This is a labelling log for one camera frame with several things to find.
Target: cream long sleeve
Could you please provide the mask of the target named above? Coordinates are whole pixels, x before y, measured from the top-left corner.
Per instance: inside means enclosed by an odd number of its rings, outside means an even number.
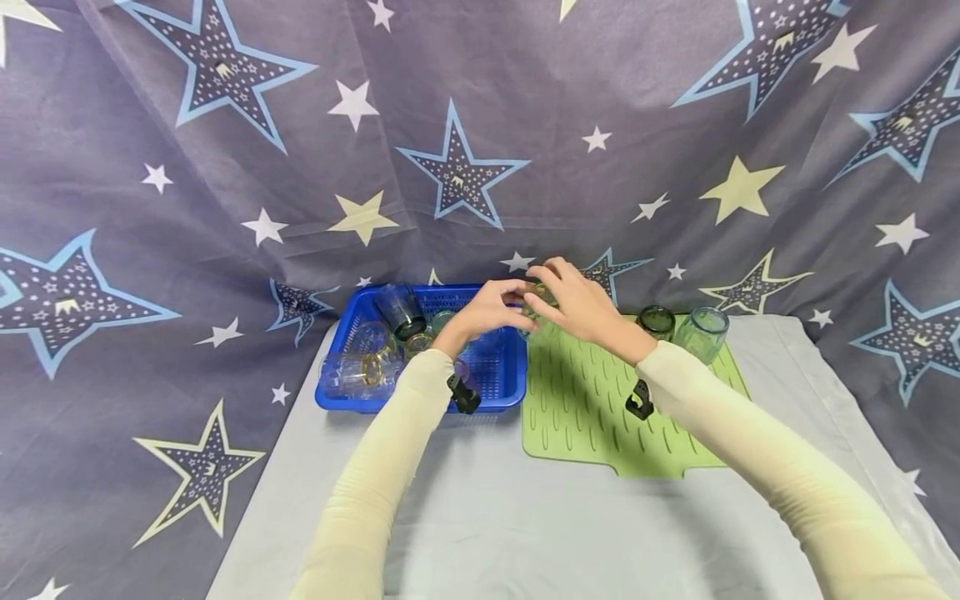
[[[417,356],[341,475],[291,600],[380,600],[400,498],[443,416],[453,372]],[[661,342],[636,365],[663,413],[723,459],[776,510],[827,600],[949,600],[880,510],[842,469],[685,350]]]

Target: basket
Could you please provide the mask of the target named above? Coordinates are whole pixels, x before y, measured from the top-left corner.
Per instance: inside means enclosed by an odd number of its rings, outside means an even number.
[[[354,344],[353,334],[357,327],[367,321],[378,321],[379,313],[373,306],[373,296],[379,288],[365,288],[356,292],[344,316],[330,353],[364,352],[369,348],[358,348]],[[442,310],[458,311],[473,299],[479,285],[421,285],[414,286],[414,296],[423,309],[427,322]],[[496,344],[495,350],[478,352],[476,348]],[[478,343],[471,344],[460,355],[468,367],[470,375],[480,392],[482,402],[477,413],[502,413],[511,406],[516,406],[523,399],[527,391],[527,347],[513,327],[502,327],[496,331],[485,333]],[[377,413],[389,399],[387,396],[370,399],[355,399],[349,397],[327,397],[318,383],[314,391],[317,404],[328,411],[353,411],[356,413]],[[447,413],[456,413],[453,402],[446,409]]]

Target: drying mat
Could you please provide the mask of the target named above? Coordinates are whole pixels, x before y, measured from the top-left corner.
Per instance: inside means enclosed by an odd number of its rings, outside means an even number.
[[[688,468],[724,466],[659,409],[646,421],[626,411],[636,384],[633,367],[554,325],[534,340],[522,404],[523,449],[530,456],[610,465],[628,478],[681,479]],[[726,345],[710,369],[747,396]]]

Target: fabric backdrop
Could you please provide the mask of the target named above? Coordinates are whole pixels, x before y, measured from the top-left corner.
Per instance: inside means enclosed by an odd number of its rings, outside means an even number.
[[[0,597],[202,598],[351,293],[556,254],[625,312],[803,319],[960,547],[960,5],[0,22]]]

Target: black clip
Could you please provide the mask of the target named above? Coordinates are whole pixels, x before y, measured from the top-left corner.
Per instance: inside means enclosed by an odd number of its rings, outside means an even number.
[[[453,403],[457,410],[465,415],[472,415],[480,406],[480,395],[464,383],[464,380],[454,373],[446,380],[447,387],[453,392]]]
[[[634,400],[634,396],[640,398],[639,404]],[[634,386],[634,393],[627,398],[625,408],[640,420],[647,420],[654,414],[654,403],[650,401],[650,387],[646,381],[638,380]]]

